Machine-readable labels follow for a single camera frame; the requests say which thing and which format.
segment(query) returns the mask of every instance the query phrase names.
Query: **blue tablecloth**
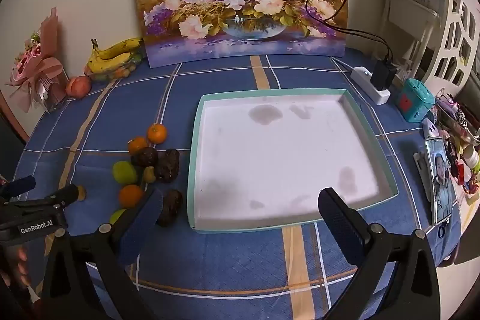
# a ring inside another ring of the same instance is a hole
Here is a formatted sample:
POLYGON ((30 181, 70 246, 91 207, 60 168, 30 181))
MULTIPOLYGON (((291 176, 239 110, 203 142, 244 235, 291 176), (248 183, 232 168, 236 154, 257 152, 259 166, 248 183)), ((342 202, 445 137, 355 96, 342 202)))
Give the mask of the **blue tablecloth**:
MULTIPOLYGON (((341 60, 372 69, 371 61, 354 50, 347 49, 341 60)), ((158 148, 181 152, 177 180, 171 186, 155 186, 185 194, 194 116, 202 95, 256 88, 345 88, 377 135, 399 190, 362 216, 392 233, 424 229, 439 264, 460 239, 459 213, 455 206, 440 239, 437 228, 431 227, 430 205, 412 158, 423 148, 419 124, 407 123, 400 115, 395 88, 388 103, 376 106, 344 70, 333 58, 307 55, 228 57, 155 69, 145 62, 106 90, 105 85, 94 85, 84 99, 69 100, 42 117, 16 172, 16 178, 37 179, 37 187, 22 199, 44 197, 61 181, 81 184, 87 199, 65 212, 72 235, 90 233, 119 208, 121 186, 112 177, 112 165, 128 159, 128 140, 144 135, 153 122, 162 122, 169 131, 158 148)), ((36 285, 43 278, 44 241, 32 241, 27 249, 36 285)), ((364 317, 375 311, 392 267, 385 270, 364 317)), ((183 210, 170 228, 155 228, 137 264, 127 272, 162 319, 282 320, 321 318, 355 268, 345 261, 324 222, 290 231, 206 235, 189 227, 183 210)))

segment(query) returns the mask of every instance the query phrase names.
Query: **metal screw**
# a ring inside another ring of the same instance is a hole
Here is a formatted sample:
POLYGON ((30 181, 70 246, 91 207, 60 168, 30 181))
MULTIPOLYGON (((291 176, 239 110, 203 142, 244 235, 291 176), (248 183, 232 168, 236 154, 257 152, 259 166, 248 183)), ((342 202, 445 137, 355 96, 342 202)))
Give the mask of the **metal screw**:
POLYGON ((424 239, 426 235, 425 235, 425 232, 422 231, 422 229, 416 229, 415 236, 417 236, 417 238, 419 239, 424 239))
POLYGON ((371 229, 372 232, 374 232, 376 234, 381 234, 382 231, 383 231, 383 227, 380 224, 377 224, 377 223, 371 224, 370 229, 371 229))
POLYGON ((65 234, 65 230, 63 228, 59 228, 55 231, 55 237, 61 238, 65 234))
POLYGON ((101 234, 106 234, 106 233, 110 232, 111 229, 112 229, 112 226, 107 223, 107 224, 100 225, 99 228, 98 228, 98 231, 101 234))

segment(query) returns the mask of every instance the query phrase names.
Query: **teal container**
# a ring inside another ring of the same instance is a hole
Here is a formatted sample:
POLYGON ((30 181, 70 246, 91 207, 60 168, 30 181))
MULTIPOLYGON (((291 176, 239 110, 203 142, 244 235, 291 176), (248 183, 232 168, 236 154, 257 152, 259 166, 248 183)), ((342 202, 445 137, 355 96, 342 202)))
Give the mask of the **teal container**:
POLYGON ((421 122, 435 103, 435 97, 419 80, 411 77, 405 81, 397 100, 403 118, 408 122, 421 122))

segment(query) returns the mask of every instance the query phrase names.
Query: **smartphone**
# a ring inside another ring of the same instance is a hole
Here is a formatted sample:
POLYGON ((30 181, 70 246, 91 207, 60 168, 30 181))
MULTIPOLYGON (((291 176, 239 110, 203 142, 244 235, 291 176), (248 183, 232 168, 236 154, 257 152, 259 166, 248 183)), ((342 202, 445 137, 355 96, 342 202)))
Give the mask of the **smartphone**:
POLYGON ((430 197, 431 223, 436 225, 452 214, 455 193, 450 177, 450 163, 441 137, 425 140, 425 161, 428 166, 432 193, 430 197))

